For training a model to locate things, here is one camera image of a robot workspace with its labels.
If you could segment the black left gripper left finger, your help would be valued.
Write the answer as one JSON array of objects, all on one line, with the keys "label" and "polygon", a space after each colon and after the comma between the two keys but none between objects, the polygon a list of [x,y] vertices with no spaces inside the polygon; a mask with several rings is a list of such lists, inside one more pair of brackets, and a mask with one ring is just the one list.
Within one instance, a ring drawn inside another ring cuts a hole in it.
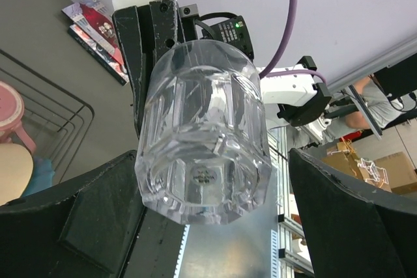
[{"label": "black left gripper left finger", "polygon": [[143,209],[130,150],[1,207],[2,277],[120,277]]}]

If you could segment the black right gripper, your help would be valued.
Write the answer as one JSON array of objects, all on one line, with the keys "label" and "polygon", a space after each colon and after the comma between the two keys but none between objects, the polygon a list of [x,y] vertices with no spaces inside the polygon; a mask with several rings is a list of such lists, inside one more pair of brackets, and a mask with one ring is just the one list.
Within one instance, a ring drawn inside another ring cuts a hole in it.
[{"label": "black right gripper", "polygon": [[201,20],[196,4],[180,7],[176,0],[156,0],[141,7],[116,10],[112,15],[117,40],[127,70],[133,95],[133,117],[136,133],[141,133],[147,95],[147,69],[144,52],[151,53],[152,66],[177,44],[215,39],[215,32]]}]

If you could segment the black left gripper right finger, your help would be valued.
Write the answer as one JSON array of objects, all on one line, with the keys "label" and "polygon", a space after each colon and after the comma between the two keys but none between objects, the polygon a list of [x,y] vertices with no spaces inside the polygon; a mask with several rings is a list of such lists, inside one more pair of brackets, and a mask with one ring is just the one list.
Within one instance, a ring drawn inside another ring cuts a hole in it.
[{"label": "black left gripper right finger", "polygon": [[316,277],[415,277],[416,201],[299,149],[289,176]]}]

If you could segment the teal scalloped plate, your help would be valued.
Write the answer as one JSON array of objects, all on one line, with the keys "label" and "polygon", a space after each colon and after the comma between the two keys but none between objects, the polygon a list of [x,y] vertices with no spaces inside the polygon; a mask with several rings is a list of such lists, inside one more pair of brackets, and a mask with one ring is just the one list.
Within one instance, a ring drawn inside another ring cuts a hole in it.
[{"label": "teal scalloped plate", "polygon": [[49,159],[34,157],[32,177],[22,194],[22,197],[38,193],[52,187],[55,171]]}]

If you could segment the orange floral plate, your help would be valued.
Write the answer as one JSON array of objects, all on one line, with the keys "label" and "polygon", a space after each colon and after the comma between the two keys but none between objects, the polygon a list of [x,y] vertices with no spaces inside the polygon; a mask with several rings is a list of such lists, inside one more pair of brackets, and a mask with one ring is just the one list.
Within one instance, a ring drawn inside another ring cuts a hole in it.
[{"label": "orange floral plate", "polygon": [[21,197],[33,173],[33,157],[23,146],[1,143],[1,205]]}]

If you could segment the black wire dish rack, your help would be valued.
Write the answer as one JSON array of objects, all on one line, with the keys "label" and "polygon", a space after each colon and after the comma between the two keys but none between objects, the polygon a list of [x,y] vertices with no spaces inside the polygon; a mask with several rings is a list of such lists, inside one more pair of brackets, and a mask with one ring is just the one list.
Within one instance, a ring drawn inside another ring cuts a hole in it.
[{"label": "black wire dish rack", "polygon": [[93,108],[5,51],[1,51],[1,81],[22,96],[23,127],[36,144],[35,155],[51,161],[53,183],[67,180],[92,124]]}]

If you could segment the clear drinking glass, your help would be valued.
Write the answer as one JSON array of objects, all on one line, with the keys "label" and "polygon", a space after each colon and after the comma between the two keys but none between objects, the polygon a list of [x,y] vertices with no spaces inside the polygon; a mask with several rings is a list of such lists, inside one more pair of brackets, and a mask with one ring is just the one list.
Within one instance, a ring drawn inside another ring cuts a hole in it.
[{"label": "clear drinking glass", "polygon": [[226,225],[265,202],[265,108],[243,52],[194,40],[156,63],[135,172],[143,204],[182,225]]}]

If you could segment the pink glass mug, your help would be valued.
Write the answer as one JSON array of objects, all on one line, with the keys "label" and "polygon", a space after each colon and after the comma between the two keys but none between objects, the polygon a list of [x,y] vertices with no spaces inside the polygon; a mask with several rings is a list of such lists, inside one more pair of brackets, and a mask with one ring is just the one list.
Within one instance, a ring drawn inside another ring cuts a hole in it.
[{"label": "pink glass mug", "polygon": [[36,144],[23,127],[24,111],[25,105],[20,93],[1,81],[1,143],[11,143],[11,134],[14,133],[33,155]]}]

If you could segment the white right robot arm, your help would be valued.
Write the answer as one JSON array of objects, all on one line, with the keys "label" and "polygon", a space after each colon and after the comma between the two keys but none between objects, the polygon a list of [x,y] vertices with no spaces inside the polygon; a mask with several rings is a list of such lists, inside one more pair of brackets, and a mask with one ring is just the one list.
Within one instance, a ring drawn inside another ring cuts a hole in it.
[{"label": "white right robot arm", "polygon": [[[200,15],[197,5],[179,6],[177,0],[146,0],[142,4],[114,5],[112,21],[133,92],[134,128],[141,131],[145,100],[155,64],[178,44],[197,39],[227,42],[249,59],[252,41],[242,16],[231,12]],[[275,68],[261,80],[261,94],[269,129],[286,125],[305,127],[321,136],[330,119],[324,112],[331,95],[318,76],[312,57],[303,56],[294,67]]]}]

